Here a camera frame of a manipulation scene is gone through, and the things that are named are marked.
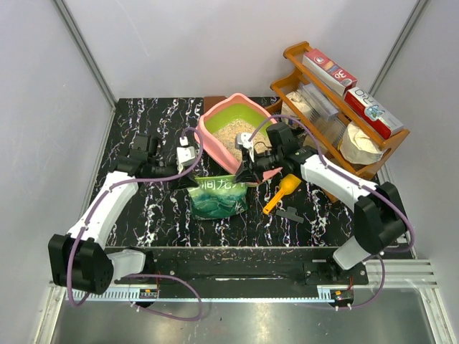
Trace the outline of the green cat litter bag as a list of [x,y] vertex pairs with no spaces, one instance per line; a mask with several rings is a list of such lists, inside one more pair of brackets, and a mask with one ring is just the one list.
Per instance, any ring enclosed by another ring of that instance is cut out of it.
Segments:
[[246,212],[246,183],[235,183],[233,175],[198,177],[197,187],[188,188],[191,215],[197,220],[226,219]]

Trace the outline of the yellow plastic litter scoop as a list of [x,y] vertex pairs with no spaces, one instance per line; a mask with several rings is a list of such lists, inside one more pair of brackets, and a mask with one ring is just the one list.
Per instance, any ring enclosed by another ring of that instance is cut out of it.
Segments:
[[300,185],[301,180],[293,174],[288,174],[284,177],[279,184],[279,190],[263,208],[264,214],[269,214],[281,201],[284,196],[292,194]]

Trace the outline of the black bag clip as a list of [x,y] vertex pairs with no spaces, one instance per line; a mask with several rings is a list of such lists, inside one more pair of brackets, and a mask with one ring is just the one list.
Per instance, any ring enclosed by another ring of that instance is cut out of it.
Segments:
[[291,206],[289,206],[286,210],[278,209],[275,212],[275,214],[284,219],[288,219],[299,224],[302,224],[304,222],[304,218],[302,216],[297,215],[297,209]]

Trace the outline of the pink green litter box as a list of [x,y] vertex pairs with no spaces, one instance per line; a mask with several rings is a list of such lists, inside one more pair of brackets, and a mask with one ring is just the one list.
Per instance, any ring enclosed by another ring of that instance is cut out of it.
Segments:
[[195,135],[207,155],[228,174],[236,174],[241,164],[241,148],[250,155],[269,146],[266,128],[275,123],[261,105],[241,93],[229,97],[204,98]]

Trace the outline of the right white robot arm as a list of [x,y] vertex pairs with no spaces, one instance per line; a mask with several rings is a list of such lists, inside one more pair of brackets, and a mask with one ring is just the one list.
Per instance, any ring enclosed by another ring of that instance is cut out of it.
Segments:
[[255,183],[267,171],[281,168],[335,196],[353,213],[353,235],[321,263],[318,273],[341,284],[352,269],[374,256],[410,229],[410,223],[397,190],[390,182],[378,185],[340,168],[321,152],[301,146],[285,123],[268,126],[270,149],[256,153],[250,133],[239,133],[235,147],[242,154],[235,182]]

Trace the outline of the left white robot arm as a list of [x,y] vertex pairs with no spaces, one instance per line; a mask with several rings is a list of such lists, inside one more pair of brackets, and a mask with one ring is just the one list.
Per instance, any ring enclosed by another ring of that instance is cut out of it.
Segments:
[[158,138],[137,135],[132,145],[114,160],[105,181],[85,213],[66,234],[55,234],[48,243],[52,281],[69,292],[79,290],[101,295],[110,284],[126,276],[150,282],[155,266],[140,249],[107,254],[105,244],[126,204],[143,183],[170,182],[175,188],[195,184],[191,167],[199,151],[181,135],[175,161],[158,157]]

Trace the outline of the clear plastic box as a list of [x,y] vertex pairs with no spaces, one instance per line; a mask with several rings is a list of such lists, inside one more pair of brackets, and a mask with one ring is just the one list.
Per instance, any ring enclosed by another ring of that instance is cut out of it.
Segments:
[[334,120],[339,111],[328,98],[313,84],[301,85],[301,95],[306,102],[326,121]]

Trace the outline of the red white box upper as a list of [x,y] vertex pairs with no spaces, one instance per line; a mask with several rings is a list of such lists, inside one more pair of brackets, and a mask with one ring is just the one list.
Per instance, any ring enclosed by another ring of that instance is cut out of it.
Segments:
[[357,84],[357,79],[351,73],[318,49],[305,52],[302,64],[340,96],[344,96]]

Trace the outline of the red white box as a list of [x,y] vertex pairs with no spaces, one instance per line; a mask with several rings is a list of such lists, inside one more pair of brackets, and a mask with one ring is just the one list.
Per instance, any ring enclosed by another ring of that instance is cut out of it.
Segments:
[[357,79],[351,73],[318,49],[305,52],[302,64],[340,96],[344,96],[357,84]]
[[404,125],[390,111],[360,87],[349,89],[344,100],[383,139],[391,138],[404,129]]

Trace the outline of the red white box lower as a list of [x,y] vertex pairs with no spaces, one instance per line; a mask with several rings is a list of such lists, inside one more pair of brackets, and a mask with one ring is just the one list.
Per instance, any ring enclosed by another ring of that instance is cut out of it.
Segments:
[[383,139],[391,138],[404,129],[404,125],[390,111],[360,87],[349,89],[344,100]]

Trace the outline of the brown rectangular block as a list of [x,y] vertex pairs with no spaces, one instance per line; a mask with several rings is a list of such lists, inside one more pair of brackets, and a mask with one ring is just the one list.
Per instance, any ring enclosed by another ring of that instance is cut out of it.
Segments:
[[215,103],[218,103],[218,102],[221,102],[223,100],[226,100],[227,98],[225,96],[207,96],[207,97],[204,97],[204,101],[205,102],[215,102]]

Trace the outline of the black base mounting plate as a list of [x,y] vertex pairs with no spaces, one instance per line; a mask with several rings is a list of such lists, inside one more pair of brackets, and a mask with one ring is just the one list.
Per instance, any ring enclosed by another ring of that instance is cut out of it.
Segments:
[[366,268],[333,267],[333,247],[134,247],[148,273],[186,280],[271,279],[310,285],[367,285]]

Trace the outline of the wooden two-tier shelf rack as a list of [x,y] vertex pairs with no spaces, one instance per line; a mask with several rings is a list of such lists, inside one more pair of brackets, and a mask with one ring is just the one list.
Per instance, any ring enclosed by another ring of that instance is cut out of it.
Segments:
[[[308,127],[313,136],[321,142],[325,148],[326,157],[337,163],[346,171],[366,180],[371,180],[381,170],[389,157],[395,152],[400,144],[410,134],[408,129],[403,129],[391,138],[384,139],[380,136],[363,118],[359,117],[344,101],[343,97],[331,90],[323,81],[314,75],[306,66],[302,64],[302,56],[305,52],[312,50],[307,42],[301,42],[286,48],[283,52],[284,58],[293,65],[293,71],[286,77],[274,81],[270,88],[280,99],[273,105],[266,108],[269,113],[281,110],[286,105],[300,121]],[[311,116],[306,116],[288,98],[288,94],[299,91],[301,85],[308,83],[314,84],[338,109],[335,120],[321,120],[318,113],[313,110]],[[339,150],[342,137],[346,127],[350,124],[357,125],[369,138],[376,143],[377,147],[383,151],[380,161],[369,165],[354,164],[346,160]]]

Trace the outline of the beige paper bag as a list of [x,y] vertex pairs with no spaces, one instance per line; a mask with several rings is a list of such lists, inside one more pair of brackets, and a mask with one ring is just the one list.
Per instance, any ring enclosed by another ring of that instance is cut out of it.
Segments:
[[353,122],[346,127],[339,150],[348,162],[358,165],[371,165],[380,161],[384,155],[384,151]]

